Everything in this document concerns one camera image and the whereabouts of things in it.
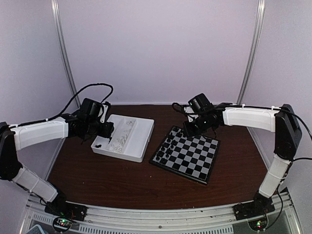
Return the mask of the white compartment tray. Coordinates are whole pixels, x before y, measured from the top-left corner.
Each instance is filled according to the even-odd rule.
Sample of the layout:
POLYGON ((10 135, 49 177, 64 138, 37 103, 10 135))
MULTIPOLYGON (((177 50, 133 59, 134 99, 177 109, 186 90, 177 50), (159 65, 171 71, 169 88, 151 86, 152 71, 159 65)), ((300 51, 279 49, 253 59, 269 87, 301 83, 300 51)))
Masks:
POLYGON ((141 163, 149 144, 155 121, 153 119, 110 115, 114 124, 110 139, 97 136, 91 144, 94 153, 141 163))

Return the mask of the black silver chessboard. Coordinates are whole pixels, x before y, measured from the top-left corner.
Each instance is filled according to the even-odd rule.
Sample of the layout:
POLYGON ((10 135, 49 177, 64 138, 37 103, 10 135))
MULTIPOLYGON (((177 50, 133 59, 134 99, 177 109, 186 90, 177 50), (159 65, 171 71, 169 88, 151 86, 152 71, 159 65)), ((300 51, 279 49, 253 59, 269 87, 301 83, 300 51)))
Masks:
POLYGON ((177 126, 178 131, 175 131, 174 127, 172 126, 149 162, 176 175, 207 185, 219 150, 220 141, 204 135, 186 137, 179 132, 182 128, 177 126), (166 138, 169 138, 170 134, 173 134, 174 138, 171 139, 171 142, 166 142, 166 138), (173 140, 177 141, 177 145, 174 145, 175 147, 171 149, 170 145, 173 140), (165 157, 167 149, 172 150, 168 158, 165 157), (166 164, 162 164, 161 160, 156 160, 158 152, 164 153, 161 160, 166 159, 166 164))

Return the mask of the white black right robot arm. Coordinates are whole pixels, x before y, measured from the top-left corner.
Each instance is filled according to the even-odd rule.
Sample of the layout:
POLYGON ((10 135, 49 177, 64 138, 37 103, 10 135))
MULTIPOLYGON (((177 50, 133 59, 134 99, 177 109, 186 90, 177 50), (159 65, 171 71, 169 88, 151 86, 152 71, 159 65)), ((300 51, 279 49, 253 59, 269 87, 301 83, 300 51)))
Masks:
POLYGON ((215 130, 219 126, 243 126, 275 134, 273 162, 250 204, 252 214, 262 214, 268 208, 277 187, 285 179, 302 138, 302 130, 292 106, 253 107, 228 102, 213 105, 201 93, 180 109, 188 118, 183 124, 187 136, 197 136, 209 128, 215 130))

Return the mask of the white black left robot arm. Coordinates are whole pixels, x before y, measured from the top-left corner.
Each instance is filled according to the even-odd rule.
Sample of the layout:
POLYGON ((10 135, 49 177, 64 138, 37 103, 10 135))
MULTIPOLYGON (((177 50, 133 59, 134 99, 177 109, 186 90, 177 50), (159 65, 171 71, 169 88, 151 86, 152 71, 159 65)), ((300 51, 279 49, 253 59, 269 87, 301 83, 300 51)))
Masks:
POLYGON ((59 114, 50 119, 9 125, 0 124, 0 178, 12 181, 44 200, 59 216, 70 212, 65 194, 48 181, 29 170, 18 159, 18 152, 56 139, 88 136, 111 138, 114 130, 107 121, 109 102, 85 98, 81 107, 72 114, 59 114))

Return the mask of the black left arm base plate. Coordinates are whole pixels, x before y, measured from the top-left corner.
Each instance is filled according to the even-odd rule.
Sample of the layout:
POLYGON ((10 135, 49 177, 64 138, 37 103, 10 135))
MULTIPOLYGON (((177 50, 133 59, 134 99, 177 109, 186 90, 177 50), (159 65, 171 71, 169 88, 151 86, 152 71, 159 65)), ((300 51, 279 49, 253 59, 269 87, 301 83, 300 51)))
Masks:
POLYGON ((44 211, 48 214, 66 218, 68 220, 84 221, 87 214, 87 207, 67 202, 65 211, 57 211, 57 209, 50 204, 45 206, 44 211))

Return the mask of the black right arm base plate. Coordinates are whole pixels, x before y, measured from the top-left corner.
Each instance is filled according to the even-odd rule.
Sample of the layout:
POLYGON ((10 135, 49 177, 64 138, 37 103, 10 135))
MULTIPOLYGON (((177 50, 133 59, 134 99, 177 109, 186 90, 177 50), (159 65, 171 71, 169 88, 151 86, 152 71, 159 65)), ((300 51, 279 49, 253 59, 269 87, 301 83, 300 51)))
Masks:
POLYGON ((266 207, 257 206, 255 202, 238 203, 233 206, 234 215, 237 221, 250 219, 257 216, 263 216, 267 213, 275 211, 273 204, 269 204, 266 207))

